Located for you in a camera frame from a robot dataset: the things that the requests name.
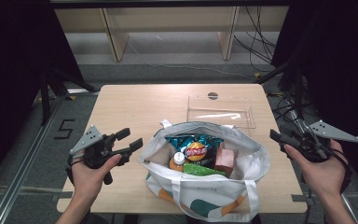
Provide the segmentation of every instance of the white bottle cap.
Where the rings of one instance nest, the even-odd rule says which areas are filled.
[[[175,155],[173,155],[173,161],[177,165],[182,165],[183,163],[185,163],[185,154],[183,154],[182,152],[176,152]]]

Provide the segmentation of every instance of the hand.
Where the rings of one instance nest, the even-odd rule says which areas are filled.
[[[101,168],[90,169],[83,161],[77,159],[72,166],[75,193],[65,212],[57,223],[78,224],[90,210],[103,186],[103,178],[121,159],[117,154],[110,158]]]
[[[342,152],[341,145],[331,140],[331,148]],[[295,148],[285,145],[287,154],[298,163],[303,171],[305,182],[317,195],[340,194],[345,168],[336,158],[330,157],[328,161],[313,163],[305,159]]]
[[[117,154],[110,158],[99,169],[90,169],[83,161],[76,162],[72,166],[74,176],[75,197],[94,202],[103,185],[105,175],[115,167],[121,159],[121,155]]]
[[[342,152],[341,145],[331,140],[331,148]],[[287,154],[300,166],[305,182],[315,192],[324,207],[328,223],[354,223],[342,202],[340,190],[345,176],[345,168],[339,160],[330,157],[327,161],[313,163],[305,159],[295,148],[285,145]]]

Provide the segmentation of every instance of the white tote bag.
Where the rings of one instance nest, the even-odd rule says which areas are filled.
[[[146,185],[159,198],[176,203],[188,216],[209,222],[249,222],[259,208],[257,181],[269,170],[266,149],[241,131],[208,122],[171,125],[167,120],[143,149],[138,161],[149,171]],[[222,175],[194,176],[174,171],[168,162],[175,149],[165,136],[202,133],[224,139],[225,148],[235,151],[234,170]],[[242,200],[249,200],[247,214],[229,213]]]

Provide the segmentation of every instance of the black curtain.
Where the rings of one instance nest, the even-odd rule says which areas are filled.
[[[291,33],[293,29],[307,24],[309,16],[298,15],[313,12],[305,7],[291,9],[278,41],[276,66],[288,59],[300,37],[301,32]],[[299,66],[324,121],[358,135],[358,1],[336,1],[328,11],[324,28],[314,34],[315,41]],[[341,144],[358,174],[358,144]]]
[[[83,80],[49,0],[33,2],[0,0],[0,162],[31,110],[42,72],[51,76],[54,67]]]

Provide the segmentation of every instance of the blue chip bag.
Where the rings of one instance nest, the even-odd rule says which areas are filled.
[[[200,133],[167,135],[165,139],[176,151],[185,154],[187,162],[211,169],[214,168],[217,149],[224,141],[222,138]]]

